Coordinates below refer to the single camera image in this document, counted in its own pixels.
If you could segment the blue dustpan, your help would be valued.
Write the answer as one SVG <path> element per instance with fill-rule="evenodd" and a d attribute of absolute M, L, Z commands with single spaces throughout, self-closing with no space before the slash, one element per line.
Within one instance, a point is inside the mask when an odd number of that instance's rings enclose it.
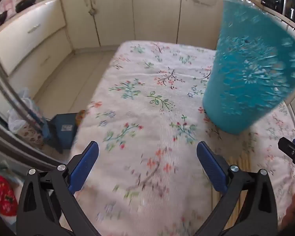
<path fill-rule="evenodd" d="M 55 130 L 56 150 L 63 153 L 70 150 L 77 133 L 77 113 L 57 114 L 52 118 L 51 125 Z"/>

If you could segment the blue perforated plastic basket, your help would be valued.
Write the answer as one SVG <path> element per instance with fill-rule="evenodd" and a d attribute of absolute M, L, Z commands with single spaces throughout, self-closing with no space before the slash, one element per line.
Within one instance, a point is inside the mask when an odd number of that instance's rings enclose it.
<path fill-rule="evenodd" d="M 295 38 L 248 0 L 223 0 L 213 67 L 202 100 L 221 130 L 240 134 L 295 89 Z"/>

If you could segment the floral white tablecloth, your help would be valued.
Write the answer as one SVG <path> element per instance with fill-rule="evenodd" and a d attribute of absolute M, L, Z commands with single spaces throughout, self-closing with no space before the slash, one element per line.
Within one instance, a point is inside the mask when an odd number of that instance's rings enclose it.
<path fill-rule="evenodd" d="M 150 41 L 123 43 L 78 129 L 72 155 L 91 141 L 100 156 L 75 194 L 101 235 L 193 235 L 216 196 L 198 142 L 241 168 L 269 173 L 278 217 L 295 192 L 295 167 L 277 143 L 295 138 L 284 103 L 240 135 L 207 117 L 202 98 L 215 52 Z"/>

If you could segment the black frying pan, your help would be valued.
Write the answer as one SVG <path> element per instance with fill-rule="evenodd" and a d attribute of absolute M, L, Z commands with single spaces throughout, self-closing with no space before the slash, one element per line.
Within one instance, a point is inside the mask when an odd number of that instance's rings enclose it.
<path fill-rule="evenodd" d="M 37 0 L 21 0 L 15 6 L 15 12 L 19 13 L 24 11 L 25 9 L 31 7 L 36 3 Z"/>

